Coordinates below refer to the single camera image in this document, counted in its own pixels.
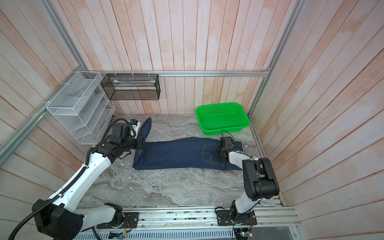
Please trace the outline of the dark blue denim trousers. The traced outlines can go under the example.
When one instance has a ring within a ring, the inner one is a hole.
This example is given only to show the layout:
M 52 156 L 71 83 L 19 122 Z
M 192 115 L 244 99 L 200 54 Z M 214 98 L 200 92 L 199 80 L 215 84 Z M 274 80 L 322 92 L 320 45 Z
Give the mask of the dark blue denim trousers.
M 220 140 L 195 137 L 165 142 L 144 142 L 143 149 L 135 151 L 133 168 L 135 170 L 177 168 L 240 170 L 240 167 L 217 158 L 215 151 L 220 146 Z

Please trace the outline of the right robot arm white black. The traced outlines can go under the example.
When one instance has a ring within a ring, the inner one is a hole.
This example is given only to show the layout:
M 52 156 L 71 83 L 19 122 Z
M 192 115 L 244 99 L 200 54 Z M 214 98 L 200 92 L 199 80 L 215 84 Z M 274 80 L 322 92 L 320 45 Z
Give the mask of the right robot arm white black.
M 271 199 L 280 193 L 280 187 L 268 158 L 255 159 L 235 148 L 235 140 L 221 137 L 221 145 L 215 155 L 224 163 L 243 170 L 244 193 L 232 202 L 229 210 L 215 208 L 219 226 L 256 224 L 254 207 L 262 200 Z

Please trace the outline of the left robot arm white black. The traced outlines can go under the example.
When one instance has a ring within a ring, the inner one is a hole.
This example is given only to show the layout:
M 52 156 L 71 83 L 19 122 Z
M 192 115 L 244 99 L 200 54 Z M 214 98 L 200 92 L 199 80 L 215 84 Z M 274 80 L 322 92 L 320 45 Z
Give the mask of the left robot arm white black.
M 106 224 L 124 225 L 122 207 L 107 203 L 101 207 L 79 209 L 78 204 L 99 175 L 123 153 L 142 150 L 141 123 L 135 119 L 113 121 L 101 141 L 90 148 L 80 169 L 47 200 L 37 200 L 32 207 L 37 230 L 55 240 L 72 240 L 78 233 Z

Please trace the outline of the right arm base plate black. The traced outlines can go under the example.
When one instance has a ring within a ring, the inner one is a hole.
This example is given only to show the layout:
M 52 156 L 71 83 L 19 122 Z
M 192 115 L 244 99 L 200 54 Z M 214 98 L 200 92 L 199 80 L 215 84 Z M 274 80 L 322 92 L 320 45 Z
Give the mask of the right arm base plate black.
M 236 214 L 231 210 L 216 208 L 217 223 L 219 226 L 256 226 L 258 224 L 255 212 Z

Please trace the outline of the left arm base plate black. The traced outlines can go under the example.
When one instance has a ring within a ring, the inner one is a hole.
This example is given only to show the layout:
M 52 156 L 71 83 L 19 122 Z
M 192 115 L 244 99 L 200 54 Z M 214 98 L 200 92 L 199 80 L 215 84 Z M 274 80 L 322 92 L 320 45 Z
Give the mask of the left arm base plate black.
M 138 225 L 139 212 L 119 212 L 115 214 L 115 228 L 134 229 Z

